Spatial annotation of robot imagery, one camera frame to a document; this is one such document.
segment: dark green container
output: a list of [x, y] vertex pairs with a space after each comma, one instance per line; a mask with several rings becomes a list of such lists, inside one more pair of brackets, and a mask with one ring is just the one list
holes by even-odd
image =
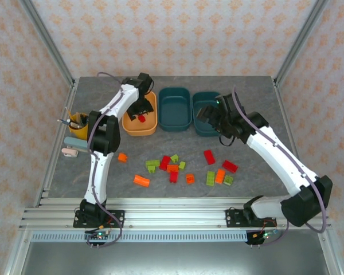
[[199, 136], [218, 136], [219, 133], [214, 130], [214, 128], [208, 124], [201, 122], [198, 120], [197, 114], [201, 108], [206, 107], [208, 105], [212, 105], [214, 107], [217, 106], [217, 102], [215, 100], [216, 96], [220, 94], [217, 92], [198, 92], [193, 95], [191, 99], [191, 104], [193, 106], [193, 114], [194, 114], [194, 125], [196, 133]]
[[185, 88], [164, 88], [158, 95], [158, 124], [167, 132], [188, 129], [192, 122], [190, 92]]

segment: patterned wall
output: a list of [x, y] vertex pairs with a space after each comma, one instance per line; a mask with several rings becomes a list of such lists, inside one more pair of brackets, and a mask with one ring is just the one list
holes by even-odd
[[18, 0], [0, 0], [0, 274], [32, 206], [68, 92]]
[[73, 77], [275, 76], [315, 0], [34, 0]]
[[344, 257], [344, 0], [330, 0], [281, 88], [300, 157], [334, 182]]

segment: yellow cup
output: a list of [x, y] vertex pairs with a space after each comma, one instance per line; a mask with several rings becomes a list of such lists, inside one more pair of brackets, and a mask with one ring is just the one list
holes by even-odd
[[[81, 116], [87, 116], [86, 113], [81, 113]], [[72, 115], [70, 117], [71, 120], [76, 121], [76, 114]], [[82, 129], [74, 129], [69, 126], [69, 130], [71, 133], [73, 133], [78, 139], [83, 139], [87, 140], [87, 135], [88, 135], [88, 123], [86, 126], [84, 126]]]

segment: lime green block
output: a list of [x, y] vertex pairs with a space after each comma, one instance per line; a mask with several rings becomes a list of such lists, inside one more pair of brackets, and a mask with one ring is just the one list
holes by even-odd
[[186, 162], [180, 162], [178, 168], [183, 170], [183, 169], [185, 169], [185, 166], [186, 166]]
[[148, 166], [159, 166], [160, 164], [161, 162], [159, 161], [159, 159], [147, 160], [145, 162], [145, 167], [148, 168]]
[[225, 176], [223, 183], [227, 185], [231, 185], [233, 182], [233, 177], [231, 176]]
[[173, 163], [176, 163], [178, 161], [178, 155], [173, 155], [171, 157], [171, 160], [172, 160]]
[[155, 173], [155, 166], [149, 165], [149, 166], [148, 166], [148, 172], [149, 172], [150, 174], [154, 174], [154, 173]]
[[214, 186], [214, 179], [216, 177], [216, 173], [213, 171], [208, 171], [206, 174], [206, 185]]

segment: orange block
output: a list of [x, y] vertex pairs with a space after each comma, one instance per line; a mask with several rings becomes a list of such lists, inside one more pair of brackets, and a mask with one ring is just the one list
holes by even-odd
[[167, 165], [167, 172], [178, 172], [178, 165], [177, 164], [169, 164]]
[[118, 159], [120, 162], [127, 162], [127, 155], [120, 153]]
[[134, 183], [144, 187], [149, 187], [150, 180], [143, 178], [142, 176], [135, 175]]
[[224, 179], [225, 171], [223, 169], [218, 169], [216, 175], [216, 183], [222, 184]]
[[195, 182], [195, 178], [193, 174], [187, 174], [186, 175], [186, 183], [187, 184], [193, 184]]

